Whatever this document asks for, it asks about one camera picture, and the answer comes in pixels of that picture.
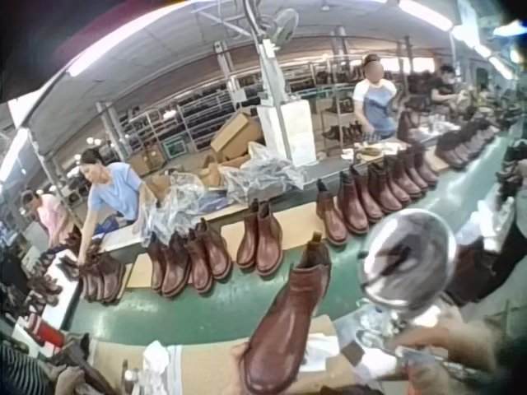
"fluorescent light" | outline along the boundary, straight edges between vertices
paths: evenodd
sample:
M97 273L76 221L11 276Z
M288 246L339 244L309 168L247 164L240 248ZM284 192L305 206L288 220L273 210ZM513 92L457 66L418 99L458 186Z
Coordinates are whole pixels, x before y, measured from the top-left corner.
M525 33L527 33L527 26L524 26L520 20L515 20L508 25L500 26L494 29L494 35L500 35L502 37L524 35Z
M166 111L166 112L163 114L163 119L164 119L164 120L167 120L168 118L172 118L174 115L175 115L175 109L171 109L171 110L169 110L169 111Z
M512 80L512 78L514 77L514 74L502 62L500 62L498 58L493 56L492 58L488 59L488 61L492 63L492 65L496 68L496 70L498 70L505 79Z
M413 2L412 0L401 0L399 7L410 15L413 15L419 19L434 25L435 27L448 31L452 28L452 21L445 16L442 16L439 12L435 12L428 7Z
M489 48L485 47L484 45L474 46L474 51L479 53L485 59L490 58L490 56L492 55L492 51Z
M88 49L86 49L81 55L73 62L69 67L68 73L72 77L76 77L89 68L97 59L102 55L110 51L115 45L121 41L126 40L130 35L144 29L151 23L157 21L159 18L177 10L178 8L185 7L193 2L184 2L182 4L175 4L168 7L163 7L154 12L149 12L146 15L140 16L139 18L130 21L126 25L122 25L117 30L112 31L106 35Z
M29 131L27 128L18 129L15 138L13 138L13 141L9 146L9 151L7 151L7 154L3 158L2 166L0 166L1 182L5 183L7 177L9 177L9 174L18 159L18 153L26 143L28 135Z
M511 61L513 61L516 64L520 64L521 63L520 54L515 49L511 49Z

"woman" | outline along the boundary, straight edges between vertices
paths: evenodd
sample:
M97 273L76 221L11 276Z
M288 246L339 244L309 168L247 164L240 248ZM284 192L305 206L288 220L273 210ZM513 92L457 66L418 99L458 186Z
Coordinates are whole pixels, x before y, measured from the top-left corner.
M96 148L84 151L80 162L81 173L91 182L88 213L82 228L81 249L77 260L82 265L102 206L106 203L120 212L130 225L133 224L133 233L137 233L143 222L139 207L152 199L152 193L129 164L115 162L104 166Z
M389 101L397 93L397 88L383 78L385 69L380 58L373 53L364 58L364 74L366 79L359 82L353 92L355 116L367 135L367 141L392 137L397 127L389 116Z
M21 200L26 210L33 213L48 231L50 249L58 247L71 232L80 233L68 210L54 195L38 195L27 190L22 193Z

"cardboard box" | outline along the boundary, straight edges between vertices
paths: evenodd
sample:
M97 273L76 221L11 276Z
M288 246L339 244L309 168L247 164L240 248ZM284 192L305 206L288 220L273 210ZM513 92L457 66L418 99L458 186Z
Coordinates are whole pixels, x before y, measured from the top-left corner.
M238 110L212 139L211 147L226 159L234 159L247 152L249 142L263 138L262 128L249 115Z

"cardboard sheet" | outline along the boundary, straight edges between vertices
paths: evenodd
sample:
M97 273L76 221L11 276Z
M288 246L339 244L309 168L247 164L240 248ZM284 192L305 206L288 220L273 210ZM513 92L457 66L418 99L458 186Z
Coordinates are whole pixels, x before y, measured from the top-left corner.
M152 261L147 253L141 253L133 265L127 288L150 288L152 281Z
M294 249L307 243L313 232L322 233L325 237L324 223L316 215L316 202L275 212L275 218L282 227L282 249ZM222 236L227 243L227 250L236 259L238 247L244 236L243 221L222 227Z
M430 148L427 149L427 153L425 154L425 157L427 158L427 160L439 171L444 171L444 170L447 170L450 168L450 166L448 166L448 164L438 158L436 155L435 155L435 152L436 151L436 146L431 146Z
M311 321L310 333L336 335L327 315ZM232 358L232 347L245 342L239 339L204 345L184 346L181 356L183 394L221 393L230 395L227 389L237 375ZM142 368L145 346L125 346L99 342L93 357L93 365L112 384L120 383L123 360L130 369ZM287 393L318 393L324 385L341 388L356 383L352 366L343 355L327 360L327 370L316 373L300 373Z

